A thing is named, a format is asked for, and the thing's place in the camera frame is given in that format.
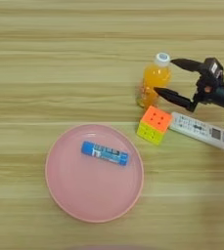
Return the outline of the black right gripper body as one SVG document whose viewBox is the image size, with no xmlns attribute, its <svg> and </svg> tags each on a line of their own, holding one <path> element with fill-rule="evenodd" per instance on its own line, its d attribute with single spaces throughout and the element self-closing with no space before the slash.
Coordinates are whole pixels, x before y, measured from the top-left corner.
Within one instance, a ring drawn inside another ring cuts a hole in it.
<svg viewBox="0 0 224 250">
<path fill-rule="evenodd" d="M 193 100 L 196 104 L 216 104 L 224 107 L 224 77 L 201 76 Z"/>
</svg>

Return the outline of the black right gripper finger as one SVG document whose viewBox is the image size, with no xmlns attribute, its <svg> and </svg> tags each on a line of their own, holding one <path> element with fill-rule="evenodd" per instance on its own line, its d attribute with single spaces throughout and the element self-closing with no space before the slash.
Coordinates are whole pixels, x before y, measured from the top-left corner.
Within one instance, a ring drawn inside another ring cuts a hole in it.
<svg viewBox="0 0 224 250">
<path fill-rule="evenodd" d="M 190 99 L 180 96 L 175 91 L 160 87 L 154 87 L 154 90 L 165 100 L 169 101 L 172 104 L 182 106 L 190 112 L 193 112 L 196 108 L 196 105 Z"/>
<path fill-rule="evenodd" d="M 201 72 L 202 71 L 202 63 L 188 60 L 188 59 L 174 59 L 171 61 L 173 64 L 177 65 L 178 67 L 191 71 L 191 72 Z"/>
</svg>

